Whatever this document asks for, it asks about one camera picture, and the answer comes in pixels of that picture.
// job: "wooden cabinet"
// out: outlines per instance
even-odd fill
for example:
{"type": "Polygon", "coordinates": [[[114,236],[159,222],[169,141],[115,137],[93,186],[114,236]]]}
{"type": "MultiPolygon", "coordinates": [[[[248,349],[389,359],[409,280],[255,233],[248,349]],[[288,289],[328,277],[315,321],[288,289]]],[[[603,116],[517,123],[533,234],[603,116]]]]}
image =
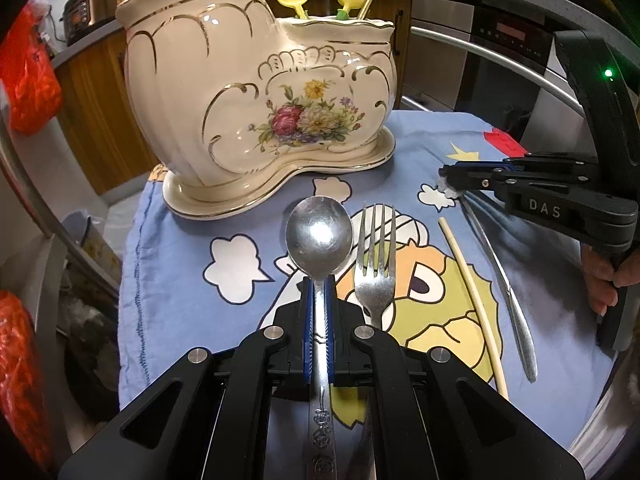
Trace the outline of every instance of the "wooden cabinet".
{"type": "MultiPolygon", "coordinates": [[[[294,11],[266,0],[277,17],[294,11]]],[[[374,0],[369,18],[393,22],[398,70],[396,107],[404,75],[412,0],[374,0]]],[[[309,15],[335,14],[338,0],[308,0],[309,15]]],[[[97,194],[153,169],[158,159],[145,142],[129,106],[122,64],[126,38],[119,30],[92,44],[56,70],[65,103],[58,120],[71,150],[97,194]]]]}
{"type": "MultiPolygon", "coordinates": [[[[340,7],[338,0],[329,0],[329,12],[335,14],[340,7]]],[[[396,70],[398,71],[398,87],[396,89],[395,108],[400,104],[402,81],[404,79],[404,64],[406,60],[406,50],[409,41],[409,30],[411,27],[411,4],[413,0],[373,0],[367,18],[385,20],[392,22],[396,26],[391,37],[391,49],[396,60],[396,70]]],[[[358,11],[352,10],[351,16],[357,16],[358,11]]]]}
{"type": "Polygon", "coordinates": [[[58,121],[98,195],[158,163],[129,106],[122,69],[125,47],[120,30],[56,70],[65,101],[58,121]]]}

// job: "spoon bowl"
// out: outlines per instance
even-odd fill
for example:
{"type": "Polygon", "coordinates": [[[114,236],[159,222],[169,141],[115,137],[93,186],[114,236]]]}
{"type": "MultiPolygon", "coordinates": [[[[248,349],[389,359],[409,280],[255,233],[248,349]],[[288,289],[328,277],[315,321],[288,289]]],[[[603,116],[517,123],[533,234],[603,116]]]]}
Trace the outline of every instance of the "spoon bowl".
{"type": "Polygon", "coordinates": [[[349,256],[353,226],[339,202],[326,196],[311,196],[291,212],[285,238],[289,257],[318,281],[336,271],[349,256]]]}

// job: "human hand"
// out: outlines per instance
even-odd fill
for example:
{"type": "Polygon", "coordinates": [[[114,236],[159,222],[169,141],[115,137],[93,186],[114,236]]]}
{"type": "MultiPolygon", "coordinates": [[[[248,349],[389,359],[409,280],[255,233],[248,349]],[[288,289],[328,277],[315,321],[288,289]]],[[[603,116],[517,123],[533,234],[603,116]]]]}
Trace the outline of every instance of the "human hand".
{"type": "Polygon", "coordinates": [[[604,316],[607,307],[618,302],[618,292],[614,285],[620,287],[640,283],[640,248],[622,262],[618,270],[614,270],[609,260],[588,245],[580,246],[580,254],[589,304],[598,314],[604,316]]]}

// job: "butter knife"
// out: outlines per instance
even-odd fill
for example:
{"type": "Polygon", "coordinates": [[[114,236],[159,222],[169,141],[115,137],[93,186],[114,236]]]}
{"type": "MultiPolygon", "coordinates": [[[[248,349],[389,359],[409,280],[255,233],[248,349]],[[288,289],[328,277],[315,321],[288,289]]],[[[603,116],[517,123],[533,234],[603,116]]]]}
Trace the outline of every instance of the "butter knife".
{"type": "Polygon", "coordinates": [[[504,268],[502,267],[498,256],[495,254],[489,238],[486,236],[478,217],[471,209],[471,206],[465,196],[460,197],[460,203],[465,210],[467,219],[473,224],[478,235],[478,239],[484,247],[487,257],[491,260],[495,272],[498,274],[500,288],[502,289],[502,293],[507,304],[507,310],[511,317],[513,331],[516,336],[516,345],[518,347],[518,353],[520,354],[520,360],[522,361],[522,367],[524,368],[524,373],[529,382],[534,383],[538,378],[536,349],[533,346],[533,338],[531,337],[529,325],[524,317],[518,298],[516,298],[516,294],[511,287],[511,283],[507,278],[507,274],[504,272],[504,268]]]}

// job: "red tag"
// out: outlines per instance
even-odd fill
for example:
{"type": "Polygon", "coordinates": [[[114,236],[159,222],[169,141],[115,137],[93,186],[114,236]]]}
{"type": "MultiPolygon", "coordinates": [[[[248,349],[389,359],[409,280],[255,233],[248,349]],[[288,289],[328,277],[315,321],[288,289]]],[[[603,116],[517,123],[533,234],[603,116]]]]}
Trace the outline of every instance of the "red tag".
{"type": "Polygon", "coordinates": [[[527,150],[520,146],[513,137],[498,128],[485,132],[484,140],[506,156],[523,156],[527,153],[527,150]]]}

